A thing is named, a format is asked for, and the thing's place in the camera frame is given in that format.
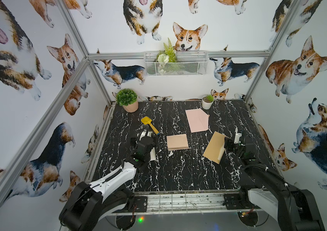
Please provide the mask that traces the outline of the brown kraft envelope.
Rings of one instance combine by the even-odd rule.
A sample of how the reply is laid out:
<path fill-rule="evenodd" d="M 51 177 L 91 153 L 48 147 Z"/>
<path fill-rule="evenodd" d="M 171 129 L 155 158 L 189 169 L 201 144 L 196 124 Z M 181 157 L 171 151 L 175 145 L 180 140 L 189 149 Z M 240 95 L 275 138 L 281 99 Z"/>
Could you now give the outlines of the brown kraft envelope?
<path fill-rule="evenodd" d="M 215 131 L 204 151 L 203 156 L 209 159 L 210 161 L 220 164 L 217 158 L 220 148 L 223 145 L 223 143 L 225 143 L 226 138 L 228 138 L 226 135 Z"/>

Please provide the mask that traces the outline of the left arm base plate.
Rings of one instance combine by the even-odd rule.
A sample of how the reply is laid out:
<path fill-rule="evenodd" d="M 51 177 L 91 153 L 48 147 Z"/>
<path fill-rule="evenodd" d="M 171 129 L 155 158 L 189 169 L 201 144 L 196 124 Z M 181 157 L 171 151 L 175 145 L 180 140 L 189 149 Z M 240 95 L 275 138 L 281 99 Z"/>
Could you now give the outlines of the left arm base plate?
<path fill-rule="evenodd" d="M 146 196 L 134 196 L 129 200 L 128 212 L 145 213 L 147 211 L 148 198 Z"/>

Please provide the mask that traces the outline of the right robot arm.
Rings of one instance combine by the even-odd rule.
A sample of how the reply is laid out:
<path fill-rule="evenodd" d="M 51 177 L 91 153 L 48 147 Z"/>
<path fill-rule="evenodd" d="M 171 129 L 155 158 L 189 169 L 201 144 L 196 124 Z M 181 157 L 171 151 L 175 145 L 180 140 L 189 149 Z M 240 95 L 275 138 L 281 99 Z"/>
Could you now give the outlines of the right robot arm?
<path fill-rule="evenodd" d="M 224 138 L 223 149 L 236 155 L 239 170 L 255 179 L 259 186 L 242 186 L 234 200 L 245 209 L 255 207 L 272 216 L 282 231 L 323 231 L 325 229 L 314 195 L 289 184 L 248 152 L 242 131 L 235 138 Z"/>

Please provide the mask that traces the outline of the cream letter paper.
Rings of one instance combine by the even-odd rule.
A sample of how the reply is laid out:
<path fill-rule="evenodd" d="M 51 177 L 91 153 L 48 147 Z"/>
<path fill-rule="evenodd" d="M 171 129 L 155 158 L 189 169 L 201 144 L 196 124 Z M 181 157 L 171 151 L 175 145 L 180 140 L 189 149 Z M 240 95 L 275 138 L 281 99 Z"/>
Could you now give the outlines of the cream letter paper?
<path fill-rule="evenodd" d="M 225 143 L 223 143 L 223 145 L 220 148 L 220 151 L 219 151 L 219 154 L 218 154 L 218 158 L 217 158 L 217 160 L 219 162 L 221 161 L 221 159 L 223 157 L 223 154 L 225 153 L 225 150 L 226 150 L 226 146 L 225 146 Z"/>

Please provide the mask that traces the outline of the pink envelope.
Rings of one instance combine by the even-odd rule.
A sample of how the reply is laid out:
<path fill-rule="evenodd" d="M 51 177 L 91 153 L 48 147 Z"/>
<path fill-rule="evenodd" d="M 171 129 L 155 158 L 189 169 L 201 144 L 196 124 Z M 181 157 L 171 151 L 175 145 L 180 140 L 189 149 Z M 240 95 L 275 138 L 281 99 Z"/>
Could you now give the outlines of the pink envelope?
<path fill-rule="evenodd" d="M 207 131 L 209 127 L 209 115 L 202 109 L 186 110 L 186 117 L 191 133 Z"/>

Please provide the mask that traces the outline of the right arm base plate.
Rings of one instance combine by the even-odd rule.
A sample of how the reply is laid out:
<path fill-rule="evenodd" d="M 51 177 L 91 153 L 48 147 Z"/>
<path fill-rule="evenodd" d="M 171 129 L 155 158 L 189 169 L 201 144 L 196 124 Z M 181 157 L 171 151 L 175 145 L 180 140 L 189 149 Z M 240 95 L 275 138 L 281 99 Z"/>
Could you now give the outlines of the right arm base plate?
<path fill-rule="evenodd" d="M 251 210 L 255 208 L 255 206 L 248 200 L 248 198 L 245 195 L 225 193 L 223 194 L 223 197 L 224 197 L 223 206 L 225 206 L 227 209 Z"/>

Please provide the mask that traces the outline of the pink lined letter paper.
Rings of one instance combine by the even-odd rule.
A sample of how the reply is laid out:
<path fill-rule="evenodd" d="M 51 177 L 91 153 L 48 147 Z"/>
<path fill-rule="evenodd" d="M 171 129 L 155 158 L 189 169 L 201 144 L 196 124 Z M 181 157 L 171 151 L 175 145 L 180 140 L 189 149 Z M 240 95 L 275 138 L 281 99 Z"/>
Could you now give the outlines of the pink lined letter paper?
<path fill-rule="evenodd" d="M 166 139 L 169 151 L 189 149 L 186 134 L 167 136 Z"/>

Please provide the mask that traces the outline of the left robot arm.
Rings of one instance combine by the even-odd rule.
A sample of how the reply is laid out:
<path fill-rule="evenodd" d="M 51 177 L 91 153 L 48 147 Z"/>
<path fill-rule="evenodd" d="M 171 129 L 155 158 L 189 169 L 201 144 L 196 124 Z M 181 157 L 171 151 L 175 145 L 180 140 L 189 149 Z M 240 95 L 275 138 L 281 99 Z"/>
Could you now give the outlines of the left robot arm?
<path fill-rule="evenodd" d="M 155 132 L 145 125 L 131 138 L 133 150 L 119 167 L 94 182 L 76 185 L 59 215 L 61 226 L 71 231 L 91 231 L 101 219 L 116 211 L 134 211 L 134 193 L 125 183 L 148 166 L 156 140 Z"/>

